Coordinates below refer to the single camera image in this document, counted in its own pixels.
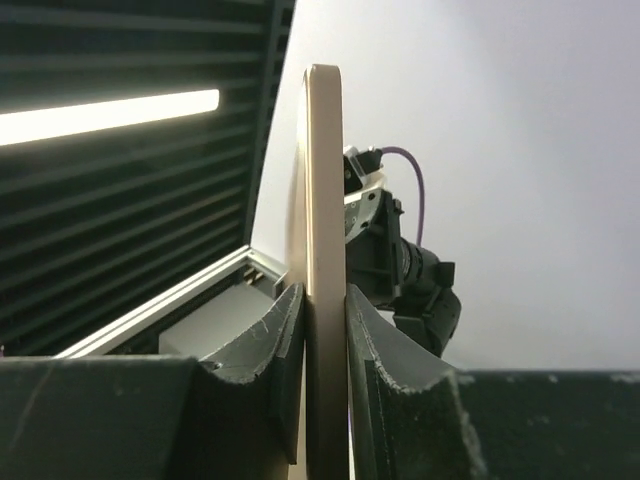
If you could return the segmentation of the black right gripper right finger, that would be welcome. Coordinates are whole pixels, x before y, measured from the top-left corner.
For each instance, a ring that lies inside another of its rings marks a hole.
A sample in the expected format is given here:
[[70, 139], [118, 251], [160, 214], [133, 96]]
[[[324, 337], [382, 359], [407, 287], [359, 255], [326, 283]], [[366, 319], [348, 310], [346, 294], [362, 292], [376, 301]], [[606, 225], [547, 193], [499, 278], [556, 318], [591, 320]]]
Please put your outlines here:
[[346, 296], [359, 479], [635, 479], [639, 375], [460, 370]]

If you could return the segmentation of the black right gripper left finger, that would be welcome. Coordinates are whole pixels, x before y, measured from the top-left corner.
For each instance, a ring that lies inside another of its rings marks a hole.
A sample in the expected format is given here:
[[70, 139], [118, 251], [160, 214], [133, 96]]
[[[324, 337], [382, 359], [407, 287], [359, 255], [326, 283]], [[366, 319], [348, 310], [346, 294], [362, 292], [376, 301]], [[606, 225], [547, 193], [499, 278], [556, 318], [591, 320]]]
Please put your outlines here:
[[284, 479], [297, 459], [305, 292], [210, 358], [1, 363], [5, 479]]

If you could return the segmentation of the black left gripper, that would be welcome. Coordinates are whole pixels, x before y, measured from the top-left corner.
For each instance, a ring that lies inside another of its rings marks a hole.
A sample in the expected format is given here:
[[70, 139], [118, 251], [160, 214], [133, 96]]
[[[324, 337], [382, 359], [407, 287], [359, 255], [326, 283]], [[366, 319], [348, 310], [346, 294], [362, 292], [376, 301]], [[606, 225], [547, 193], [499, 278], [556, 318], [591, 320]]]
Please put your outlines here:
[[365, 193], [358, 218], [345, 214], [347, 282], [378, 308], [432, 305], [454, 284], [455, 264], [402, 237], [401, 203], [389, 192]]

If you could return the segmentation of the gold square tin lid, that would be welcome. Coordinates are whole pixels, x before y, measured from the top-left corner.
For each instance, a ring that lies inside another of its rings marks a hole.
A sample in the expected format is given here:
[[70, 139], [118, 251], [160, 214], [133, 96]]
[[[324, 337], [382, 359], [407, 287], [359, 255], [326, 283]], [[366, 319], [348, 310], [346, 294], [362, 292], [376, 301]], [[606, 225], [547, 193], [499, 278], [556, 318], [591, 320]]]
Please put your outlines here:
[[304, 286], [305, 452], [310, 479], [349, 476], [342, 82], [304, 74], [286, 235], [289, 283]]

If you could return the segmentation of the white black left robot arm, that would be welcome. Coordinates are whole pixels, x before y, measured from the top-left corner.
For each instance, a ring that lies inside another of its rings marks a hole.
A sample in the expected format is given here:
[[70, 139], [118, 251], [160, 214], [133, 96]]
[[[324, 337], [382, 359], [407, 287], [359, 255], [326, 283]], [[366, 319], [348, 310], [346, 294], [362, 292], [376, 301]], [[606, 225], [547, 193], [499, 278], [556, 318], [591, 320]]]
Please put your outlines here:
[[384, 189], [345, 198], [346, 279], [395, 326], [440, 357], [461, 314], [455, 264], [402, 237], [401, 202]]

